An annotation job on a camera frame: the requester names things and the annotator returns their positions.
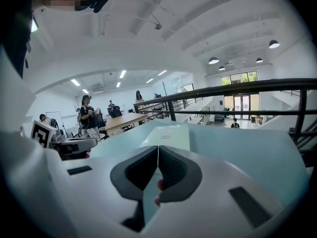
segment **railing post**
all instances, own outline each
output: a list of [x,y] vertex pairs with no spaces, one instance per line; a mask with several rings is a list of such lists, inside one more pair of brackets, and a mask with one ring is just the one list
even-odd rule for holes
[[138,113],[138,114],[140,113],[139,112],[139,107],[137,105],[134,106],[134,109],[135,109],[135,113]]
[[295,135],[294,135],[294,143],[297,143],[298,138],[300,137],[300,133],[302,131],[303,122],[305,118],[305,110],[306,110],[306,102],[307,102],[307,90],[301,90],[299,97],[299,114],[297,116],[296,125],[295,125]]
[[168,109],[170,111],[170,118],[171,118],[172,121],[176,121],[174,107],[173,107],[173,102],[172,101],[168,101],[167,103],[168,103]]
[[166,111],[168,111],[167,103],[166,103],[166,102],[165,102],[165,108],[166,108]]

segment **person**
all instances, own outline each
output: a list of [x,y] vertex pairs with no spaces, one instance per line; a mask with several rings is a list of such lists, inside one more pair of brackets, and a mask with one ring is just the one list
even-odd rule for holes
[[112,103],[112,101],[109,101],[110,104],[108,105],[109,108],[113,108],[115,106],[115,104]]
[[84,95],[82,99],[83,106],[80,108],[81,123],[83,124],[83,129],[88,135],[92,138],[95,138],[100,142],[101,137],[96,123],[96,113],[93,107],[90,104],[90,97]]
[[136,98],[135,98],[135,103],[140,103],[144,102],[142,95],[140,94],[140,91],[137,91],[136,93]]
[[236,128],[236,129],[239,129],[240,128],[240,125],[237,123],[237,118],[233,119],[234,120],[234,123],[231,125],[231,128]]
[[32,13],[34,10],[46,6],[59,10],[81,10],[87,4],[90,5],[92,0],[16,0],[19,3],[15,4],[17,13],[7,22],[8,33],[6,34],[3,44],[12,62],[13,67],[23,77],[24,64],[28,67],[25,55],[27,50],[30,51],[29,45],[31,28],[32,28]]
[[40,115],[40,121],[43,122],[43,123],[46,123],[47,125],[51,125],[51,119],[46,117],[45,114],[41,114]]

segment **black office chair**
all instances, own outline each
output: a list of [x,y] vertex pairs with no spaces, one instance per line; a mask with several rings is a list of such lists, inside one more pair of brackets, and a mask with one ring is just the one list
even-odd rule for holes
[[114,107],[112,108],[111,113],[112,113],[112,115],[113,115],[112,118],[122,116],[122,113],[121,113],[121,111],[120,111],[120,107],[119,107],[119,106],[114,106]]

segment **glass door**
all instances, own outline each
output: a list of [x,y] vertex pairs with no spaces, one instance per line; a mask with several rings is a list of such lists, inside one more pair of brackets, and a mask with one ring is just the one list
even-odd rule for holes
[[[241,96],[235,96],[234,97],[234,109],[235,111],[241,111],[242,101]],[[234,116],[237,119],[241,119],[241,115],[235,115]]]
[[[242,96],[242,111],[250,110],[250,95]],[[243,115],[242,119],[250,120],[249,115]]]

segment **black slot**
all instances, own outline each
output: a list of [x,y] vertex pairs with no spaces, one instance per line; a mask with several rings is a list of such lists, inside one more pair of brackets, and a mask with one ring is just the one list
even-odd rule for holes
[[272,217],[244,188],[233,188],[229,190],[229,193],[254,228]]
[[83,172],[87,172],[92,170],[91,167],[89,166],[83,166],[83,167],[79,167],[79,168],[74,168],[74,169],[68,169],[67,172],[69,173],[70,176],[72,175],[77,175]]

